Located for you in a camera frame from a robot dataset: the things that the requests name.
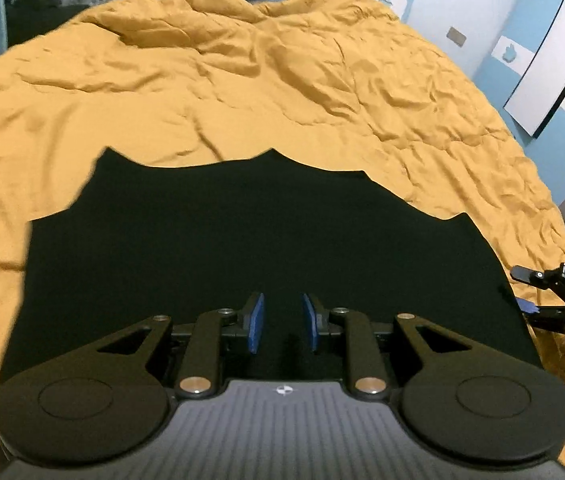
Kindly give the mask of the black t-shirt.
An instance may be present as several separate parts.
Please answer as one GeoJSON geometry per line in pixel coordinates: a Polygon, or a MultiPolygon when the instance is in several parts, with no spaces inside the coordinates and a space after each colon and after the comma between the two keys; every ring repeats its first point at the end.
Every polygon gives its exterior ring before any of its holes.
{"type": "Polygon", "coordinates": [[[538,365],[517,300],[466,214],[424,214],[361,171],[276,151],[165,169],[104,151],[75,202],[32,224],[0,380],[156,314],[185,324],[265,296],[254,374],[325,377],[303,297],[377,322],[401,312],[538,365]]]}

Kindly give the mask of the blue white wardrobe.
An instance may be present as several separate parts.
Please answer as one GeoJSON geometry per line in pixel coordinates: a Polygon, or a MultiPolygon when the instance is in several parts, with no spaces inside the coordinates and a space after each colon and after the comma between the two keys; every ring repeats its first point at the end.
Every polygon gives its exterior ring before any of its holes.
{"type": "Polygon", "coordinates": [[[517,0],[473,78],[537,167],[556,204],[565,201],[565,0],[517,0]]]}

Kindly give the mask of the mustard yellow duvet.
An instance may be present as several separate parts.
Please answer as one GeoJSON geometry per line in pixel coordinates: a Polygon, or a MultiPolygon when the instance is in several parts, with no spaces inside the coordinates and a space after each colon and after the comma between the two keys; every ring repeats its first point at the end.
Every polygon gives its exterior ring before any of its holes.
{"type": "Polygon", "coordinates": [[[486,96],[375,0],[116,0],[0,56],[0,367],[32,224],[104,151],[178,169],[276,151],[361,171],[424,214],[466,214],[511,266],[565,262],[565,225],[486,96]]]}

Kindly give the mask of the beige wall switch plate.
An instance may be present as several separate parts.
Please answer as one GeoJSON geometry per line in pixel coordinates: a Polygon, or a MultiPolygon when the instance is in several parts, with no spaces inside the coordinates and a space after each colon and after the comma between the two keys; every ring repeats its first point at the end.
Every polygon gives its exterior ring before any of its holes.
{"type": "Polygon", "coordinates": [[[457,47],[462,48],[467,41],[467,36],[465,36],[460,30],[455,27],[450,27],[446,34],[446,38],[449,39],[457,47]]]}

